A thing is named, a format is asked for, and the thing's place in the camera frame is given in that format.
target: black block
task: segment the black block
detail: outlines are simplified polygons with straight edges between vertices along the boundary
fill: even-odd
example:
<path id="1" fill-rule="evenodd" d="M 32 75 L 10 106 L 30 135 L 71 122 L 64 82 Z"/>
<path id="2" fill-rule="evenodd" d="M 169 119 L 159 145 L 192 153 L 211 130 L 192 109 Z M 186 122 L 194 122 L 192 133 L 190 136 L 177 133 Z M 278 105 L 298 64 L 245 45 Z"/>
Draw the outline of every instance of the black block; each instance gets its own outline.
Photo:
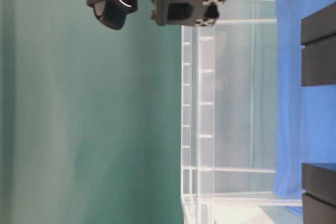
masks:
<path id="1" fill-rule="evenodd" d="M 336 36 L 302 50 L 302 86 L 336 84 Z"/>
<path id="2" fill-rule="evenodd" d="M 307 194 L 302 195 L 304 224 L 335 224 L 336 208 Z"/>
<path id="3" fill-rule="evenodd" d="M 302 188 L 314 198 L 336 207 L 336 164 L 303 164 Z"/>
<path id="4" fill-rule="evenodd" d="M 336 3 L 302 20 L 301 44 L 306 45 L 332 35 L 336 35 Z"/>

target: blue cloth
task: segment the blue cloth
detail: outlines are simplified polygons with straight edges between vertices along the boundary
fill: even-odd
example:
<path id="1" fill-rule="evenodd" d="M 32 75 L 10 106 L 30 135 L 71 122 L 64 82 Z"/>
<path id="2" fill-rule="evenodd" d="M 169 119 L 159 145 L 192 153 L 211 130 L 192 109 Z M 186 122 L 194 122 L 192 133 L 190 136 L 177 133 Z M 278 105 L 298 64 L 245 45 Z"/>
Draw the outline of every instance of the blue cloth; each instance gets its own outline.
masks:
<path id="1" fill-rule="evenodd" d="M 274 192 L 281 198 L 301 198 L 303 162 L 336 163 L 336 85 L 301 87 L 300 45 L 301 19 L 334 2 L 276 0 L 278 139 Z"/>

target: green backdrop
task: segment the green backdrop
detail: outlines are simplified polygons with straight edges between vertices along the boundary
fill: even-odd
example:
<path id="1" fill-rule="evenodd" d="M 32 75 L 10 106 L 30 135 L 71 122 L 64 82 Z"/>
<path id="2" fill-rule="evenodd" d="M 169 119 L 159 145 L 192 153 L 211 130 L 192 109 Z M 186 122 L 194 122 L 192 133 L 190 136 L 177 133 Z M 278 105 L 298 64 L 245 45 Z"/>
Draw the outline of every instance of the green backdrop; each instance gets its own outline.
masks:
<path id="1" fill-rule="evenodd" d="M 181 29 L 0 0 L 1 223 L 178 223 Z"/>

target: clear plastic bin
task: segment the clear plastic bin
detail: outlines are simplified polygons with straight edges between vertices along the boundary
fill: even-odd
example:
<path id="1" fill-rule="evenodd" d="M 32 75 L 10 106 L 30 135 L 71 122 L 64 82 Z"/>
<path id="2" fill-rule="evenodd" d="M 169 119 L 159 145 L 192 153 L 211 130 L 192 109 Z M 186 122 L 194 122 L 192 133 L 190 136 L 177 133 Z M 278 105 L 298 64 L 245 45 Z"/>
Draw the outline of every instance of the clear plastic bin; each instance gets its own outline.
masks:
<path id="1" fill-rule="evenodd" d="M 275 0 L 227 0 L 211 28 L 182 28 L 181 196 L 186 224 L 302 223 L 273 193 Z"/>

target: transparent plastic container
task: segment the transparent plastic container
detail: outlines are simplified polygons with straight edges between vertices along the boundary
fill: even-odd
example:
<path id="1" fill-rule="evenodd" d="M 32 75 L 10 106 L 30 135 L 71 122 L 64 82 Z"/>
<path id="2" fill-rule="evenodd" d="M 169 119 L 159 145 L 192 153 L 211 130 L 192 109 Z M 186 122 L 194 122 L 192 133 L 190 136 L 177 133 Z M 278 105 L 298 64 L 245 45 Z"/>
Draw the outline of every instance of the transparent plastic container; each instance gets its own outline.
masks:
<path id="1" fill-rule="evenodd" d="M 211 28 L 182 28 L 181 199 L 186 224 L 302 223 L 273 193 L 275 0 L 227 0 Z"/>

